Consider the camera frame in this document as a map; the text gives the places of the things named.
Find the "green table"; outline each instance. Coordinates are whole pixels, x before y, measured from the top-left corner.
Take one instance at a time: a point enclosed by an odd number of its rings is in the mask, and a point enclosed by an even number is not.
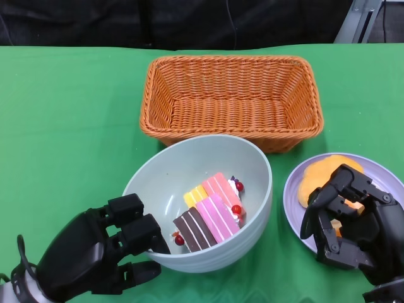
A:
[[[37,263],[70,219],[121,195],[136,170],[163,148],[138,126],[150,61],[167,54],[234,53],[0,48],[0,271],[9,274],[19,262],[17,234]],[[283,186],[296,165],[325,152],[369,157],[404,179],[404,45],[237,53],[306,58],[326,121],[317,138],[288,154],[269,155],[273,207],[262,238],[224,270],[195,275],[164,268],[157,279],[122,296],[85,294],[72,302],[363,302],[371,285],[358,271],[317,263],[294,235],[283,213]]]

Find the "chocolate cake slice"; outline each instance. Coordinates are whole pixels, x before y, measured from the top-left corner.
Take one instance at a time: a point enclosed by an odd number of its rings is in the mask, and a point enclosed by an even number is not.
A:
[[[195,207],[191,207],[174,221],[189,250],[201,251],[217,244]]]

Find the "pink cake slice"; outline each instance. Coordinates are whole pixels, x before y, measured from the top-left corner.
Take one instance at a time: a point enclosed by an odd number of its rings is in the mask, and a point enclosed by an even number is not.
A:
[[[218,172],[213,177],[202,182],[202,186],[205,189],[208,196],[217,193],[223,202],[231,209],[234,205],[239,205],[242,209],[241,215],[245,214],[244,208],[241,205],[240,198],[234,193],[229,182],[225,176]]]
[[[196,203],[196,209],[218,243],[223,242],[240,230],[218,194],[212,194]]]

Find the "basket rim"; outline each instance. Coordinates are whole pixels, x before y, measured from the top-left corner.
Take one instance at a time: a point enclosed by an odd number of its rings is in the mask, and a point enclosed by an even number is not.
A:
[[[152,90],[149,89],[153,85],[154,74],[159,68],[158,64],[165,61],[183,61],[184,59],[193,60],[256,60],[263,61],[295,61],[301,63],[304,72],[309,78],[310,84],[310,100],[314,108],[314,125],[309,128],[290,129],[290,128],[156,128],[149,121],[149,108],[151,106],[150,99]],[[290,138],[310,138],[319,134],[324,128],[324,117],[319,103],[319,92],[314,79],[314,73],[309,62],[299,56],[288,55],[173,55],[162,56],[154,59],[149,67],[143,92],[143,101],[141,106],[140,128],[148,136],[155,138],[190,138],[195,135],[203,134],[231,134],[234,136],[242,136],[245,138],[284,138],[285,133],[289,133]]]

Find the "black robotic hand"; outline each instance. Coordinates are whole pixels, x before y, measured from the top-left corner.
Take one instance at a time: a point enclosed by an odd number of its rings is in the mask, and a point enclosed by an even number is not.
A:
[[[121,231],[109,237],[107,227],[112,225]],[[136,194],[80,213],[57,235],[37,266],[28,263],[21,236],[18,247],[21,263],[11,273],[17,300],[3,302],[0,298],[0,303],[65,302],[87,291],[121,294],[161,272],[154,261],[118,266],[122,258],[149,249],[170,254],[158,223],[151,214],[143,215],[143,204]],[[38,289],[33,291],[34,283]],[[1,285],[0,296],[6,293],[7,284]]]
[[[362,213],[345,199],[365,206]],[[331,220],[341,221],[337,237]],[[339,268],[358,268],[377,285],[366,302],[404,302],[404,210],[391,194],[348,165],[309,197],[300,238],[314,236],[317,260]]]

